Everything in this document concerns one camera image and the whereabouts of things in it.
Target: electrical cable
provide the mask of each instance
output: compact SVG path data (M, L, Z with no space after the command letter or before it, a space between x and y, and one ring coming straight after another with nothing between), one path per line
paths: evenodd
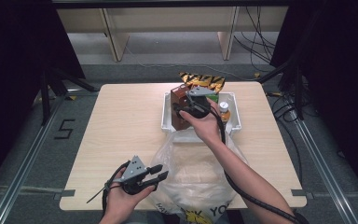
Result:
M244 45L242 42L240 42L240 40L234 36L235 40L237 40L237 42L246 50L250 51L251 53L253 53L256 57L258 57L259 59L263 60L265 63L269 63L269 58L267 58L266 56L264 56L263 54L255 51L254 49L251 49L249 47L247 47L246 45Z
M279 109L275 110L275 112L273 112L272 114L274 115L275 117L275 114L277 114L280 110L284 109L285 107L289 106L289 105L293 105L294 103L290 103L290 104L285 104L281 107L279 107Z
M283 96L278 97L278 99L272 104L272 107L271 107L271 110L272 110L272 111L274 110L274 107L275 107L275 105L277 104L277 102L278 102L279 100L281 100L281 99L283 99Z
M243 32L241 32L241 35L242 35L242 37L243 37L245 40L247 40L247 41L249 41L249 42L251 42L251 43L255 43L256 45L264 46L264 44L261 44L261 43L258 43L258 42L254 42L253 40L248 39L248 37L246 37ZM266 45L266 47L267 47L267 48L270 48L270 49L275 49L275 47L269 46L269 45Z
M298 159L298 180L300 181L300 185L302 186L302 178L303 178L303 176L302 176L302 163L301 163L300 151L299 151L298 146L296 144L295 138L292 136L292 134L290 133L289 129L286 127L286 125L284 125L284 123L280 119L276 119L276 120L283 126L283 128L289 134L289 137L292 140L293 145L295 146L295 151L296 151L297 159Z
M263 46L264 46L264 51L266 52L267 55L270 55L272 57L272 53L271 51L269 51L269 48L267 48L267 39L264 38L264 36L262 36L262 32L261 32L261 23L260 23L260 16L261 16L261 7L257 7L257 27L258 27L258 33L261 37L261 41L263 42Z
M253 51L254 46L255 46L255 38L256 37L257 37L257 33L255 33L254 40L252 41L252 51ZM269 58L269 55L267 53L266 53L266 55L267 55L267 60L268 60L268 63L269 63L271 61L271 59Z
M110 189L116 189L116 188L121 188L121 186L117 185L117 186L110 187Z
M262 69L259 69L255 66L254 62L253 62L253 54L255 53L254 51L254 42L255 42L255 37L254 37L254 41L252 42L252 47L251 47L251 65L253 68L255 68L256 70L260 71L260 72L270 72L270 71L265 71L265 70L262 70ZM270 63L270 59L269 57L267 57L267 63Z
M286 122L294 122L294 121L298 120L298 115L296 115L296 117L294 119L291 119L291 120L286 118L286 114L289 113L290 111L293 111L293 110L296 110L296 108L295 107L290 107L290 108L286 109L283 113L280 114L280 116L276 117L276 119L283 118L283 120L286 121Z
M258 8L259 8L259 7L257 7L257 18L260 19L260 14L261 14L260 12L261 12L261 11L260 11ZM257 29L257 27L256 27L256 25L255 25L255 22L254 22L254 20L253 20L253 18L252 18L252 16L251 16L251 13L249 12L248 7L245 7L245 9L246 9L246 12L247 12L248 15L249 15L249 18L250 18L251 21L252 21L252 24L253 24L253 26L254 26L254 28L255 28L255 31L259 34L260 38L263 39L263 40L265 40L266 42L268 42L270 45L275 46L275 44L269 42L263 35L261 35L261 32L258 31L258 29Z
M210 111L211 114L213 114L213 116L216 118L216 122L219 126L219 129L220 129L220 133L221 133L221 138L222 138L222 142L224 144L226 144L226 135L225 135L225 129L224 129L224 125L223 125L223 121L222 119L220 118L220 116L218 115L217 111L211 107L213 109L213 111L211 109L207 109L207 111ZM256 198L252 197L251 195L247 194L245 191L243 191L242 189L240 189L235 183L234 181L231 179L231 177L227 174L227 172L225 171L225 176L226 176L226 179L227 179L227 182L228 184L238 193L240 194L240 196L246 200L248 200L249 202L251 203L254 203L280 217L284 217L286 218L287 220L290 220L291 222L293 223L297 223L297 224L301 224L301 222L295 217L295 216L292 216L286 212L284 212L283 210L275 207L275 206L272 206L268 203L264 203L264 202L261 202L260 200L257 200Z
M134 53L132 53L132 51L130 51L130 49L126 46L125 47L126 50L131 54L131 55L135 55ZM163 64L150 64L150 65L146 65L146 64L142 64L140 63L138 60L136 60L136 62L141 65L142 67L145 67L145 68L151 68L151 67L162 67L162 68L168 68L168 67L178 67L178 66L184 66L184 67L206 67L206 68L209 68L215 72L218 72L218 73L222 73L222 74L227 74L227 75L230 75L230 76L233 76L233 77L236 77L238 79L241 79L241 80L244 80L244 81L256 81L257 78L243 78L243 77L240 77L240 76L237 76L233 73L229 73L229 72L226 72L226 71L222 71L222 70L218 70L218 69L215 69L215 68L212 68L211 66L208 66L206 64L186 64L186 63L176 63L176 64L167 64L167 65L163 65Z
M303 95L303 101L301 102L301 112L302 113L304 113L304 114L306 114L306 115L308 115L308 116L311 116L311 117L315 117L315 118L317 118L317 117L319 117L319 114L318 114L318 112L315 110L315 113L316 114L311 114L311 113L309 113L308 111L306 111L304 108L305 108L305 106L307 106L307 105L311 105L312 104L312 101L311 101L311 99L306 99L306 97ZM287 122L293 122L293 121L296 121L296 119L294 119L294 120L288 120L288 119L286 119L285 117L283 117L283 119L285 120L285 121L287 121Z
M116 177L116 175L118 174L118 172L120 172L121 169L123 169L124 167L128 167L130 164L130 161L126 161L125 163L121 164L120 167L118 167L116 169L116 171L112 174L112 176L110 177L110 179L108 181L106 181L104 187L103 187L103 216L106 212L106 206L107 206L107 195L109 193L109 190L111 189L110 185L112 184L113 182L113 179Z
M269 50L266 50L266 43L265 43L265 41L264 41L264 39L263 39L263 36L261 35L260 10L261 10L260 7L257 7L257 26L255 26L255 23L254 23L254 21L252 20L252 23L253 23L253 25L255 26L255 29L256 29L252 47L253 47L253 45L254 45L255 38L257 37L257 34L259 34L259 36L261 37L261 42L263 42L264 52L266 52L266 55L267 55L267 57L268 57L268 60L270 61L269 54L268 54Z

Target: wooden table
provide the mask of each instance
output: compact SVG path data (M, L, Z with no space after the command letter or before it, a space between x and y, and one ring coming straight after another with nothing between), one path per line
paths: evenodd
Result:
M138 155L147 166L165 140L161 130L164 93L180 83L104 85L89 119L65 190L75 195L62 197L62 210L102 210L99 195L86 203L119 165ZM292 207L302 207L306 197L293 196L302 189L269 103L258 82L228 82L223 91L234 92L241 119L241 131L233 140L250 166L272 184ZM237 196L228 209L245 208ZM155 210L151 200L136 209Z

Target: white plastic bag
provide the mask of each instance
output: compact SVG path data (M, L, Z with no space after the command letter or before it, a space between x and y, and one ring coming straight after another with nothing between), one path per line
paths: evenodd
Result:
M227 146L243 161L241 151L226 134ZM212 224L226 211L237 194L226 180L212 151L193 129L169 133L150 166L163 165L166 180L150 195L156 208L165 214L199 224Z

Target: hand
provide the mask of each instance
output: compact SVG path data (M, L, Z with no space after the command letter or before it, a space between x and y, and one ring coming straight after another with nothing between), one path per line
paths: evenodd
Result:
M125 170L126 168L121 169L115 178L120 178ZM130 216L136 204L155 189L155 186L150 186L135 195L130 195L118 183L113 183L110 187L113 188L110 189L107 196L106 212L100 224L124 222Z
M207 100L211 104L211 109L213 110L214 108L217 115L220 116L217 103L209 98L207 98ZM194 127L197 136L205 143L208 144L210 141L220 139L219 126L217 125L217 120L213 114L209 113L205 118L196 119L183 110L179 111L179 113L183 119L187 120Z

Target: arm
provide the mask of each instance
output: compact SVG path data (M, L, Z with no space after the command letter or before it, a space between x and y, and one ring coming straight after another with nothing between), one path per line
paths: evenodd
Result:
M217 104L210 100L209 102L218 111ZM194 127L197 136L209 147L223 169L240 189L264 203L268 203L293 215L292 210L280 192L222 143L216 118L212 114L203 119L196 119L185 111L180 111L180 114L182 118L186 119ZM271 213L254 203L247 200L244 201L261 223L291 223L289 220Z
M125 168L118 172L116 178L120 178L124 171ZM111 188L107 197L106 212L100 224L119 224L124 222L130 216L136 204L147 197L155 186L150 186L135 195L127 194L118 183L113 183Z

